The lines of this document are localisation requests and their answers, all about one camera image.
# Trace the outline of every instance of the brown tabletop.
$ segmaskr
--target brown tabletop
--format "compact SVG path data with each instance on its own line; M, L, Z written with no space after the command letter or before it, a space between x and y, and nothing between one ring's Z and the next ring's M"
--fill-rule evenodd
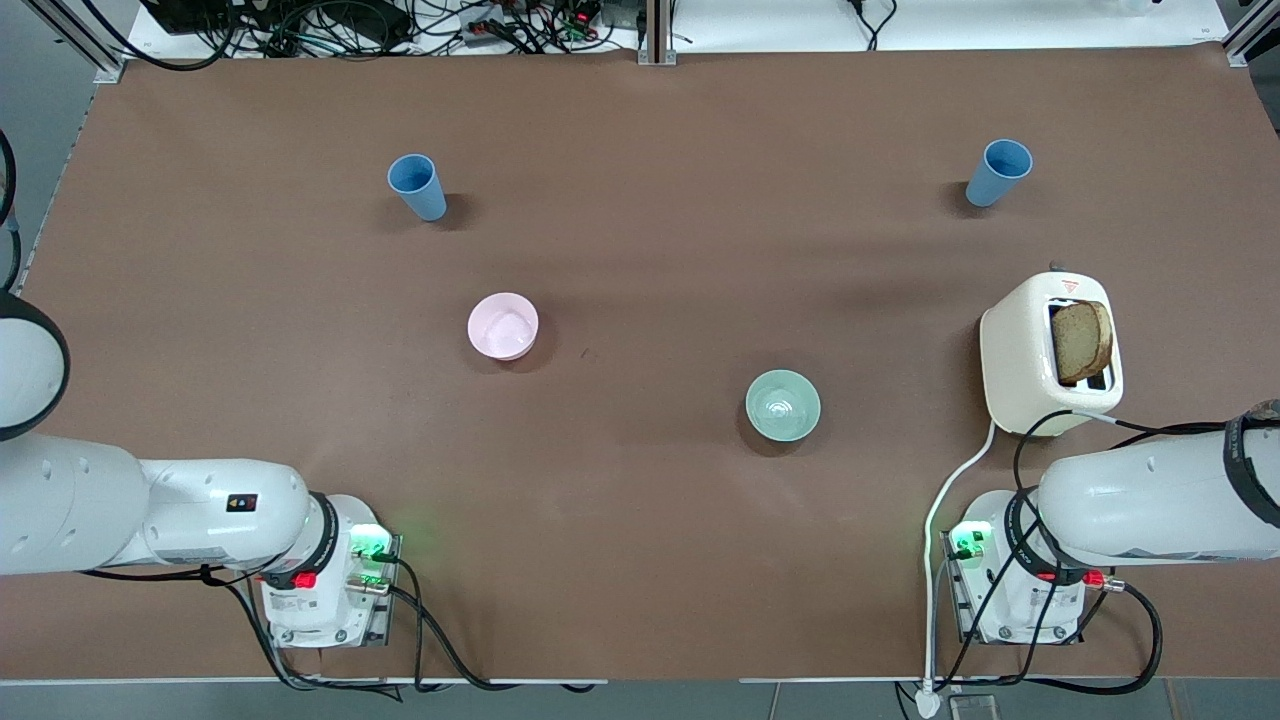
M973 211L1001 136L1036 170ZM411 151L449 192L438 225L387 188ZM72 347L41 430L360 496L489 676L915 675L920 521L986 430L979 314L1060 261L1110 292L1120 416L1229 416L1276 395L1277 191L1216 46L134 65L99 91L26 293ZM543 319L509 366L465 332L497 291ZM741 410L777 366L823 400L792 447ZM1028 474L1119 437L1073 430ZM1011 447L940 527L1010 484ZM1280 676L1280 564L1124 577L1164 615L1164 674ZM4 678L268 674L223 591L20 577L0 605ZM1036 671L1137 671L1132 605ZM300 661L404 676L411 650L401 616L390 648Z

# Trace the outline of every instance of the gray floor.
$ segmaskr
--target gray floor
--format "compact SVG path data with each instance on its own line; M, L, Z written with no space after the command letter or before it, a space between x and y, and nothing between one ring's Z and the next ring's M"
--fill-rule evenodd
M127 15L132 0L111 0L108 12ZM1243 10L1224 0L1234 22ZM44 222L64 161L92 96L92 72L27 9L0 0L0 127L14 145L19 168L18 219L27 249ZM1280 50L1256 61L1254 83L1280 127ZM0 266L8 264L0 249ZM246 674L260 669L247 667ZM1010 720L1228 720L1280 716L1280 683L1251 680L1176 680L1155 683L1123 698L1064 696L1018 687L995 692L1002 717ZM586 696L557 688L520 688L486 694L453 688L394 705L349 693L297 693L269 683L174 683L128 685L0 687L0 719L67 717L128 720L212 720L262 716L276 720L358 717L438 720L483 716L490 720L556 717L588 720L631 717L739 720L769 716L773 685L707 683L613 683ZM947 712L940 714L946 717ZM778 697L778 720L900 717L887 683L787 684Z

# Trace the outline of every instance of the metal leg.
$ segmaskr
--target metal leg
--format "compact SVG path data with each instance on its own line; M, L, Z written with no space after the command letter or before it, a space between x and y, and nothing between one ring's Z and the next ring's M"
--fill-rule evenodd
M59 37L67 41L81 58L97 68L96 83L120 82L124 61L97 32L79 18L63 0L22 0L32 13L40 15Z
M1261 0L1235 27L1226 33L1222 47L1233 68L1243 68L1253 56L1251 50L1267 36L1267 28L1276 26L1280 18L1280 0Z
M671 46L671 0L645 0L644 31L644 46L639 53L640 64L675 65L676 50Z

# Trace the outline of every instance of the bread slice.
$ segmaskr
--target bread slice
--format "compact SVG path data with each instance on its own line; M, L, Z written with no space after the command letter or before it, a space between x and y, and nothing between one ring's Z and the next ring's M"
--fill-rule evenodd
M1057 382L1075 384L1111 363L1111 314L1106 305L1085 300L1053 313L1053 355Z

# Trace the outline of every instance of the mint green bowl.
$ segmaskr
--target mint green bowl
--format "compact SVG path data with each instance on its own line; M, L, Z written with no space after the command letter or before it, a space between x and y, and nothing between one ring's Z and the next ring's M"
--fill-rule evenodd
M795 442L818 427L822 401L804 375L769 370L746 388L746 416L762 436Z

